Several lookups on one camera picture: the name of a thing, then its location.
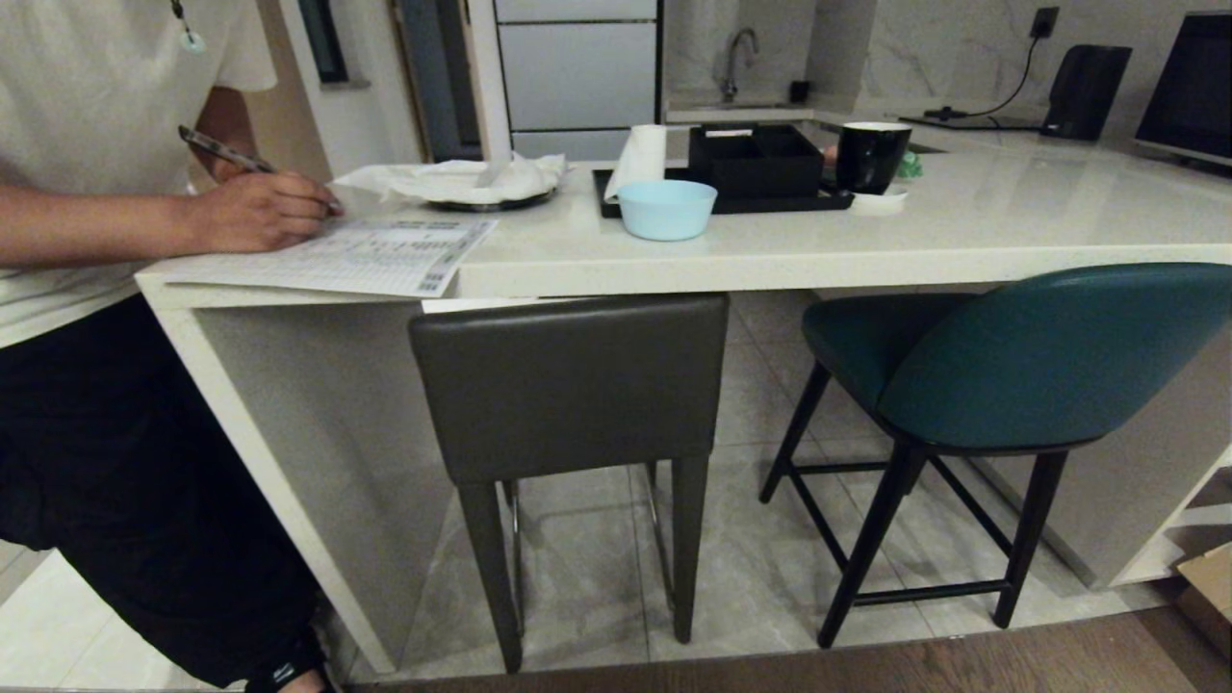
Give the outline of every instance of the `hand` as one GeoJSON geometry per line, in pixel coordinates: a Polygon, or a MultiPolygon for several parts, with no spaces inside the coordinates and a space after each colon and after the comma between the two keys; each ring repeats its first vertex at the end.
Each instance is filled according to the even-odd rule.
{"type": "Polygon", "coordinates": [[[338,205],[322,184],[296,173],[246,174],[185,202],[195,253],[262,253],[320,233],[338,205]]]}

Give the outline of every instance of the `green object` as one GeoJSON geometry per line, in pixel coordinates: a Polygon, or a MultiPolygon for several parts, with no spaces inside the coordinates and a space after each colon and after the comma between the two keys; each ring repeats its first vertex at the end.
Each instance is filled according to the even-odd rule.
{"type": "Polygon", "coordinates": [[[898,163],[898,178],[919,178],[924,175],[924,164],[919,154],[908,150],[898,163]]]}
{"type": "Polygon", "coordinates": [[[1132,417],[1232,318],[1232,266],[1040,275],[982,296],[817,303],[803,329],[867,411],[955,448],[1063,445],[1132,417]]]}

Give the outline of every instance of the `power cord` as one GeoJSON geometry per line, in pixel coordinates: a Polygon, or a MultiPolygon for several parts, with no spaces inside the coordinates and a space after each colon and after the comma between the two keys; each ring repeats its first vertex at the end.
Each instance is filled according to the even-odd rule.
{"type": "Polygon", "coordinates": [[[973,118],[976,116],[987,116],[988,113],[995,113],[997,111],[1004,109],[1007,105],[1009,105],[1010,101],[1014,100],[1015,96],[1018,96],[1019,91],[1023,91],[1023,85],[1026,84],[1026,75],[1027,75],[1027,73],[1031,72],[1031,54],[1035,53],[1035,44],[1040,42],[1040,38],[1041,37],[1036,36],[1034,39],[1031,39],[1031,47],[1027,48],[1027,51],[1026,51],[1026,67],[1023,68],[1023,79],[1020,79],[1018,81],[1018,88],[1014,90],[1014,94],[1009,95],[1009,99],[1002,101],[995,107],[988,109],[987,111],[979,111],[978,113],[967,113],[965,111],[955,111],[954,109],[951,109],[949,106],[944,106],[940,111],[924,111],[924,117],[926,117],[926,118],[941,118],[942,121],[950,120],[950,118],[973,118]]]}

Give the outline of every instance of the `screen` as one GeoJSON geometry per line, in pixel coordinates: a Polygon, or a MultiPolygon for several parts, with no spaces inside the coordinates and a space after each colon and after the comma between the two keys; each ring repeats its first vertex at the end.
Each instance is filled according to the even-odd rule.
{"type": "Polygon", "coordinates": [[[1232,14],[1185,17],[1137,138],[1232,157],[1232,14]]]}

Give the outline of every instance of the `paper form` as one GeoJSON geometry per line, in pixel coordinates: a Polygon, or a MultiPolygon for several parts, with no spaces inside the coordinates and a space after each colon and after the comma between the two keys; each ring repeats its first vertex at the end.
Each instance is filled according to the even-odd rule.
{"type": "Polygon", "coordinates": [[[276,253],[170,261],[169,284],[281,286],[439,298],[495,221],[345,221],[276,253]]]}

